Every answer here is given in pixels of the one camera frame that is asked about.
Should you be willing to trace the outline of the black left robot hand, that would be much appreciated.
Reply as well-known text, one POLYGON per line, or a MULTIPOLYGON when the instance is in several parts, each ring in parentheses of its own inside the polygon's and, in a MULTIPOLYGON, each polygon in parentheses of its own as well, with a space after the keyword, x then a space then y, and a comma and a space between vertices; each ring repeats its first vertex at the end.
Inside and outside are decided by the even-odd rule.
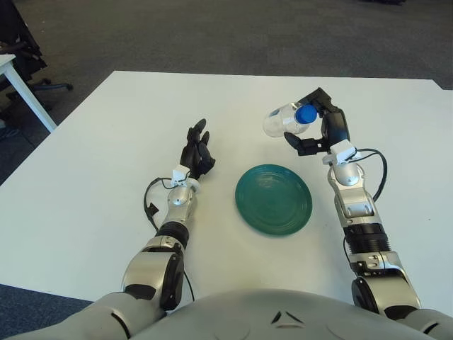
POLYGON ((195 180, 207 174, 216 162, 207 148, 210 133, 202 132, 205 126, 206 120, 203 118, 188 129, 187 144, 180 158, 180 165, 189 168, 189 177, 195 180))

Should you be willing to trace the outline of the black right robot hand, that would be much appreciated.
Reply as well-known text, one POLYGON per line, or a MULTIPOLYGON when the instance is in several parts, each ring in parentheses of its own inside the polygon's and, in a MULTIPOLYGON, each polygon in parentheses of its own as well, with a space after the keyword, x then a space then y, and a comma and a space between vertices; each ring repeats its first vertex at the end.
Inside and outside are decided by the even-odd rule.
POLYGON ((290 132, 284 132, 284 138, 297 150, 299 156, 329 153, 331 146, 343 140, 350 140, 344 112, 332 104, 331 97, 322 88, 317 88, 297 103, 312 105, 322 119, 320 139, 300 139, 290 132))

